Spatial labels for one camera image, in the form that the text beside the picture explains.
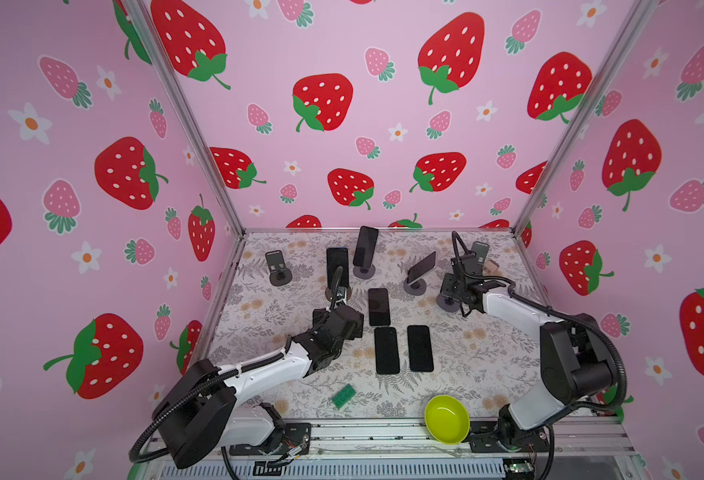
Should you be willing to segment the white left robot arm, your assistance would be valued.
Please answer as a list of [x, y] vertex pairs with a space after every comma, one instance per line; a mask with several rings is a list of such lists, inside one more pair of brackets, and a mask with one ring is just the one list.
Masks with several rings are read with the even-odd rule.
[[190, 366], [152, 413], [152, 422], [129, 451], [133, 464], [170, 456], [191, 467], [223, 447], [281, 442], [284, 422], [274, 406], [247, 402], [283, 383], [328, 367], [344, 343], [362, 336], [364, 314], [347, 305], [313, 312], [312, 326], [283, 347], [235, 365], [202, 359]]

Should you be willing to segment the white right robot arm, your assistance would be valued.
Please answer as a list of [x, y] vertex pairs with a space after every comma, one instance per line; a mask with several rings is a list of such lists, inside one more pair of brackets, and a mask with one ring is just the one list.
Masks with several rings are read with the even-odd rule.
[[504, 277], [448, 273], [440, 293], [457, 303], [464, 317], [477, 311], [504, 320], [539, 346], [540, 380], [501, 407], [491, 432], [473, 434], [473, 440], [514, 450], [576, 410], [614, 413], [624, 403], [626, 368], [592, 317], [568, 315], [525, 298]]

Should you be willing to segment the black phone wooden stand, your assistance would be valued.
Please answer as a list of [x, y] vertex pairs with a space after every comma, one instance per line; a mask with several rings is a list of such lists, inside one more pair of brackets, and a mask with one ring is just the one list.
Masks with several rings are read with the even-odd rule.
[[335, 285], [349, 287], [349, 251], [346, 247], [331, 247], [326, 250], [328, 288]]

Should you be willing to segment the grey round phone stand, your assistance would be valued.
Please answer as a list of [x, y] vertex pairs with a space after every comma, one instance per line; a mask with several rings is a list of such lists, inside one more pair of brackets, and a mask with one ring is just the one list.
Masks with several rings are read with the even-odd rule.
[[461, 303], [453, 298], [446, 297], [443, 294], [438, 294], [436, 296], [436, 304], [442, 310], [448, 313], [458, 312], [461, 308]]

